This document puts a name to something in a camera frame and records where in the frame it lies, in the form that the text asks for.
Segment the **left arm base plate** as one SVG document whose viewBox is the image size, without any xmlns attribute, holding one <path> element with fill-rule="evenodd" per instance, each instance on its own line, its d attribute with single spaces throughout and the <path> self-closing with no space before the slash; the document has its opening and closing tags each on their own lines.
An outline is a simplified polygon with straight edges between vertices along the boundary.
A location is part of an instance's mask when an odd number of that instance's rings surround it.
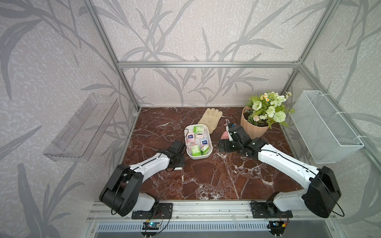
<svg viewBox="0 0 381 238">
<path fill-rule="evenodd" d="M 134 220 L 151 220 L 151 219 L 171 219 L 173 212 L 173 203 L 159 202 L 154 204 L 154 206 L 149 211 L 134 211 L 132 214 L 132 219 Z"/>
</svg>

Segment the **pink Tempo tissue pack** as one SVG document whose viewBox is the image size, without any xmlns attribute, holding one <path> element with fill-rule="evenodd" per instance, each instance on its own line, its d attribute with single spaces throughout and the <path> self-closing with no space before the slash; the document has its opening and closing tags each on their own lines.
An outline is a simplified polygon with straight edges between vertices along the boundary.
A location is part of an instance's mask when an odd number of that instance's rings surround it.
<svg viewBox="0 0 381 238">
<path fill-rule="evenodd" d="M 194 133 L 193 132 L 188 133 L 187 134 L 187 145 L 191 145 L 191 144 L 194 144 L 194 143 L 195 143 Z"/>
</svg>

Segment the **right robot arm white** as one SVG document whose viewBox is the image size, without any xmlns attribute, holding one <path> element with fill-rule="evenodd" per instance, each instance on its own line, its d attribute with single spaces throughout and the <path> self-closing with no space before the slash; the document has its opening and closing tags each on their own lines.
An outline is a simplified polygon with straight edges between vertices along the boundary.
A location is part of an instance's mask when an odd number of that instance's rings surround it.
<svg viewBox="0 0 381 238">
<path fill-rule="evenodd" d="M 265 202 L 252 202 L 254 217 L 291 217 L 292 211 L 309 210 L 318 217 L 328 218 L 338 205 L 341 191 L 330 168 L 305 164 L 259 137 L 252 139 L 242 126 L 228 124 L 226 132 L 228 137 L 218 143 L 220 152 L 240 152 L 257 159 L 286 174 L 302 187 L 292 192 L 275 192 Z"/>
</svg>

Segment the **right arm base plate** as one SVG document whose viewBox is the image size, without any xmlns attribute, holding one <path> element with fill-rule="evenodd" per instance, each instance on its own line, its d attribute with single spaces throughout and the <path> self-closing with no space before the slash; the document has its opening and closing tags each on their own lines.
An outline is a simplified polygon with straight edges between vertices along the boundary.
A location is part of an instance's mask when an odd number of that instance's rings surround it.
<svg viewBox="0 0 381 238">
<path fill-rule="evenodd" d="M 253 200 L 250 202 L 250 208 L 251 208 L 253 218 L 263 218 L 263 219 L 293 218 L 293 214 L 291 210 L 282 212 L 278 208 L 276 208 L 275 205 L 271 202 L 267 203 L 267 202 L 258 202 Z"/>
</svg>

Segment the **green tissue pack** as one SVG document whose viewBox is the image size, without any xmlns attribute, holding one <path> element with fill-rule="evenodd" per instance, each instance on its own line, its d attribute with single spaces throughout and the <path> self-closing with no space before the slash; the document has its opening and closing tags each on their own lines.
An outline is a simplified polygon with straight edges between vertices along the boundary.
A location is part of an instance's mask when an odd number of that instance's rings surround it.
<svg viewBox="0 0 381 238">
<path fill-rule="evenodd" d="M 209 153 L 209 150 L 210 150 L 210 147 L 209 147 L 208 145 L 204 145 L 204 146 L 200 149 L 202 155 L 208 154 L 208 153 Z"/>
<path fill-rule="evenodd" d="M 196 134 L 203 134 L 204 133 L 204 126 L 193 127 L 193 132 Z"/>
<path fill-rule="evenodd" d="M 196 157 L 196 156 L 201 156 L 201 149 L 199 147 L 199 145 L 193 145 L 190 147 L 191 149 L 191 153 L 192 153 L 192 156 Z"/>
</svg>

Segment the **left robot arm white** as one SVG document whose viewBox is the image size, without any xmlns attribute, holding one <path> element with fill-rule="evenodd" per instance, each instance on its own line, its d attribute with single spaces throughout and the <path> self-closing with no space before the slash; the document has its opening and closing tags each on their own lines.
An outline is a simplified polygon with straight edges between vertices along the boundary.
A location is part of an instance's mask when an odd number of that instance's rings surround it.
<svg viewBox="0 0 381 238">
<path fill-rule="evenodd" d="M 99 200 L 111 209 L 112 215 L 122 217 L 130 212 L 147 213 L 153 218 L 159 213 L 159 200 L 141 193 L 142 184 L 156 173 L 185 165 L 185 143 L 175 140 L 166 150 L 133 165 L 118 165 L 99 195 Z"/>
</svg>

